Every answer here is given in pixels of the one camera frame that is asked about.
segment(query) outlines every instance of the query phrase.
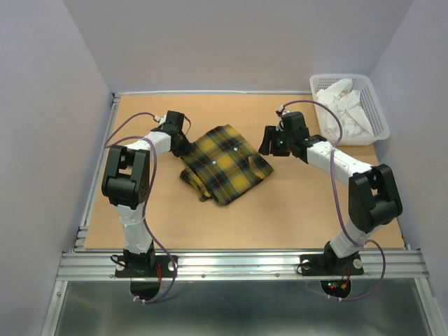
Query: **white towel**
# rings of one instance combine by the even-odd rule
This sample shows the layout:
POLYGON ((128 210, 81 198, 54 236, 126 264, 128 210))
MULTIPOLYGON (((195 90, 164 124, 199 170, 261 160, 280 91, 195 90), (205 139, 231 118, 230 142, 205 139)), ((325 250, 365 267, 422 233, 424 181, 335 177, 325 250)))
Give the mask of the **white towel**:
MULTIPOLYGON (((345 137, 373 137, 372 126, 361 107, 361 93, 352 90, 351 79, 341 79, 325 90, 319 90, 316 98, 326 105, 341 121, 345 137)), ((339 136, 336 120, 327 113, 325 130, 334 137, 339 136)))

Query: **tabletop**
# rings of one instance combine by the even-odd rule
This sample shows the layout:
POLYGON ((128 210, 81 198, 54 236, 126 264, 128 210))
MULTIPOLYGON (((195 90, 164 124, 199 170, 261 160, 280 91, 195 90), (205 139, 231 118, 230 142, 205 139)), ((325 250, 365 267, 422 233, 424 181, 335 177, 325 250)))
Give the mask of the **tabletop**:
MULTIPOLYGON (((230 124, 255 149, 266 125, 279 121, 276 109, 309 95, 142 95, 120 99, 114 129, 131 115, 148 111, 163 116, 168 110, 191 120, 190 142, 218 125, 230 124)), ((310 134, 319 133, 312 104, 289 106, 304 114, 310 134)), ((115 137, 143 136, 157 124, 147 115, 127 124, 115 137)), ((372 165, 373 146, 339 149, 372 165)), ((196 191, 179 178, 181 159, 171 153, 158 158, 157 176, 146 217, 155 236, 169 249, 291 249, 323 248, 340 232, 330 176, 290 157, 265 157, 274 172, 265 181, 227 206, 200 202, 196 191)), ((337 183, 344 219, 348 219, 348 190, 337 183)), ((121 249, 125 239, 118 213, 97 190, 84 247, 121 249)), ((373 234, 383 247, 404 247, 397 220, 373 234)))

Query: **plastic basket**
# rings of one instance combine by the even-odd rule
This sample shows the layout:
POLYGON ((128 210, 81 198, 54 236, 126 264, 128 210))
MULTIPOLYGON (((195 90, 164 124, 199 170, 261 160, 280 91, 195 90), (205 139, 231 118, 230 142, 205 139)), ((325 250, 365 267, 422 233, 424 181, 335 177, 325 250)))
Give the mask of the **plastic basket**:
MULTIPOLYGON (((385 140, 389 138, 389 136, 391 135, 391 131, 389 130, 389 126, 387 125, 383 110, 379 105, 378 97, 375 93, 375 90, 373 89, 372 82, 367 76, 353 75, 350 73, 314 75, 309 79, 313 99, 316 100, 316 92, 318 92, 320 89, 326 89, 333 83, 336 83, 343 78, 352 79, 352 90, 360 91, 360 104, 364 109, 367 119, 370 121, 374 136, 344 136, 340 144, 347 146, 366 146, 373 144, 376 140, 385 140)), ((334 143, 336 142, 337 137, 331 136, 324 129, 325 116, 327 113, 328 112, 320 106, 316 106, 317 120, 319 123, 319 128, 321 129, 321 134, 322 136, 327 138, 329 142, 334 143)))

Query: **white wall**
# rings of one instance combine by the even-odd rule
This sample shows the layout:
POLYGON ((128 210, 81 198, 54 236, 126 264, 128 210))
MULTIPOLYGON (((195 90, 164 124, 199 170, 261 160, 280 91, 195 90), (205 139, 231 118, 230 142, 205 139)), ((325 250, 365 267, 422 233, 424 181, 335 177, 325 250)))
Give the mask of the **white wall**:
POLYGON ((400 227, 421 248, 448 321, 448 1, 415 0, 371 75, 391 128, 377 144, 401 190, 400 227))
POLYGON ((113 92, 309 90, 369 74, 412 0, 64 0, 113 92))
POLYGON ((61 0, 0 5, 0 334, 40 335, 110 94, 61 0))

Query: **yellow and black plaid shirt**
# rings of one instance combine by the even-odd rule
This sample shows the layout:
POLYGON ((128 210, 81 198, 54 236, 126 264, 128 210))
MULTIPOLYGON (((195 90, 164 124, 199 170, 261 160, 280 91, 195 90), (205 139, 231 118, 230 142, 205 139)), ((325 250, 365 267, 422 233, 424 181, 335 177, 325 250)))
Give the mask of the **yellow and black plaid shirt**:
POLYGON ((231 203, 274 171, 230 125, 208 131, 182 159, 181 179, 198 191, 201 202, 213 198, 220 205, 231 203))

